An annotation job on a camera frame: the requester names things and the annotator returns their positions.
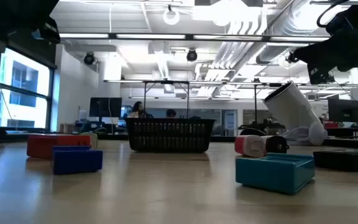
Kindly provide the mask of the black and white wall charger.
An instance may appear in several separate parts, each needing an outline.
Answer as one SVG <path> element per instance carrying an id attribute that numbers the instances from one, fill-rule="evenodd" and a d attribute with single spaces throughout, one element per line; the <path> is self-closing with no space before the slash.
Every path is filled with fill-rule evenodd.
<path id="1" fill-rule="evenodd" d="M 289 149 L 287 139 L 282 136 L 264 136 L 264 141 L 266 152 L 286 154 Z"/>

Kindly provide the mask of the pink and white wall charger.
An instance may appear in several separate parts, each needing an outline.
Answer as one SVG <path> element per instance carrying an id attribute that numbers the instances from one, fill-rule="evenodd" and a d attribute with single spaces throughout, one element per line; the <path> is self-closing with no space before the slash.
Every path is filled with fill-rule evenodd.
<path id="1" fill-rule="evenodd" d="M 237 136 L 234 141 L 236 153 L 246 157 L 264 157 L 266 155 L 265 141 L 261 136 Z"/>

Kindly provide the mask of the large red wall charger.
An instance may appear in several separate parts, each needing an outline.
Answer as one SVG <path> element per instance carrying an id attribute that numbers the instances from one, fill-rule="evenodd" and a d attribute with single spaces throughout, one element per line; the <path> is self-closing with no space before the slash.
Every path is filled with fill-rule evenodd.
<path id="1" fill-rule="evenodd" d="M 91 137 L 87 135 L 29 135 L 27 138 L 27 156 L 38 159 L 52 158 L 54 146 L 91 146 Z"/>

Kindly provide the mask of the green wall charger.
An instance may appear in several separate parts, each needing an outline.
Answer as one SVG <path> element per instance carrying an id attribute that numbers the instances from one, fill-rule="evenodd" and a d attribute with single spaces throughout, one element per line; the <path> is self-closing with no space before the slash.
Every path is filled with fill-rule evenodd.
<path id="1" fill-rule="evenodd" d="M 87 132 L 87 133 L 81 133 L 81 135 L 89 136 L 91 142 L 90 146 L 92 150 L 96 150 L 98 148 L 98 135 L 96 133 Z"/>

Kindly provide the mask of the teal digital clock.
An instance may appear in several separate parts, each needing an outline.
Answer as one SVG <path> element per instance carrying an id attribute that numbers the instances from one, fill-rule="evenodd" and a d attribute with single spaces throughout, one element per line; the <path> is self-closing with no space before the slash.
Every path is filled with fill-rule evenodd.
<path id="1" fill-rule="evenodd" d="M 237 157 L 236 182 L 248 187 L 295 195 L 315 175 L 314 157 L 268 153 L 260 158 Z"/>

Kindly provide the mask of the blue digital clock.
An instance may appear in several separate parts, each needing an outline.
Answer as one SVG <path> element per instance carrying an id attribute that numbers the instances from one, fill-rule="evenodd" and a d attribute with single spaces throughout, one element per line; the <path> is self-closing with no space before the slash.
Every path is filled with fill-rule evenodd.
<path id="1" fill-rule="evenodd" d="M 103 168 L 103 151 L 90 146 L 54 146 L 52 170 L 54 175 L 97 172 Z"/>

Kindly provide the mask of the black computer monitor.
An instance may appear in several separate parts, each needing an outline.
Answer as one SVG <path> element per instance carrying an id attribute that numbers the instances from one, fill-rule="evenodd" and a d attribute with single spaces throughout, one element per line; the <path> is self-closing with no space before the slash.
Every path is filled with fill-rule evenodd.
<path id="1" fill-rule="evenodd" d="M 94 97 L 90 99 L 89 116 L 98 118 L 99 122 L 103 118 L 120 118 L 121 108 L 122 98 Z"/>
<path id="2" fill-rule="evenodd" d="M 358 123 L 358 101 L 330 98 L 328 116 L 330 121 Z"/>

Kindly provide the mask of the white cylindrical bin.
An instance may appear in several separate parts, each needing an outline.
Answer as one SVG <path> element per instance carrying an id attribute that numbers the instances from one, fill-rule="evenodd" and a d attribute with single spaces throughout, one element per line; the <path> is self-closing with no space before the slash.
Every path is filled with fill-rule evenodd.
<path id="1" fill-rule="evenodd" d="M 322 145 L 327 138 L 323 124 L 294 83 L 286 83 L 273 91 L 264 99 L 264 104 L 272 116 L 284 125 L 285 132 L 300 126 L 308 127 L 312 146 Z"/>

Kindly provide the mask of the black desk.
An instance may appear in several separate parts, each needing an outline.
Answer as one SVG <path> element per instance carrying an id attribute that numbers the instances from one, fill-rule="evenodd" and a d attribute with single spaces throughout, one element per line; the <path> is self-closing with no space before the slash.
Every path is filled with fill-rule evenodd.
<path id="1" fill-rule="evenodd" d="M 335 138 L 358 138 L 358 128 L 326 128 L 326 131 Z"/>

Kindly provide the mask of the crumpled white plastic bag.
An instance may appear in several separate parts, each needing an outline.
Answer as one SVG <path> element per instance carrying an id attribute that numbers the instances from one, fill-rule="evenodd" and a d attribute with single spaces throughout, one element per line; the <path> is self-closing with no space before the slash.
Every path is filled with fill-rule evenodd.
<path id="1" fill-rule="evenodd" d="M 312 143 L 309 139 L 309 128 L 306 126 L 300 126 L 294 129 L 291 129 L 283 134 L 281 137 L 287 140 L 288 145 L 297 145 L 297 146 L 311 146 Z"/>

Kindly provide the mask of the black chair back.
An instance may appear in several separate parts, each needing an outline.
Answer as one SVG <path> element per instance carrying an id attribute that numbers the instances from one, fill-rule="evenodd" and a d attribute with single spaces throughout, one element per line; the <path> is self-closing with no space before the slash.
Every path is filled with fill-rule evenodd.
<path id="1" fill-rule="evenodd" d="M 245 128 L 240 133 L 240 136 L 248 136 L 248 135 L 265 136 L 266 133 L 255 128 Z"/>

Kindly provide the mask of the black slotted plastic basket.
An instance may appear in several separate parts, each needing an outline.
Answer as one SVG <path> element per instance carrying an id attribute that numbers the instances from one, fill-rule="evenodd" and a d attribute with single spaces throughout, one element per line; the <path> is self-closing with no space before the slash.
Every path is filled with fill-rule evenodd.
<path id="1" fill-rule="evenodd" d="M 126 118 L 129 145 L 137 152 L 204 153 L 213 119 Z"/>

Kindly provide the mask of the black metal frame stand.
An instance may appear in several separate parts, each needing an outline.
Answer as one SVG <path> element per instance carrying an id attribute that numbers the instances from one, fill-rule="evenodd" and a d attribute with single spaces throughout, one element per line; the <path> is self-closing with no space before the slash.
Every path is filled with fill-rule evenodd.
<path id="1" fill-rule="evenodd" d="M 144 84 L 144 109 L 146 109 L 146 96 L 149 89 L 147 89 L 147 85 L 152 83 L 150 88 L 153 88 L 155 84 L 162 84 L 162 85 L 187 85 L 187 89 L 185 89 L 186 93 L 186 118 L 188 119 L 190 116 L 190 82 L 189 81 L 181 81 L 181 80 L 143 80 L 142 83 Z"/>

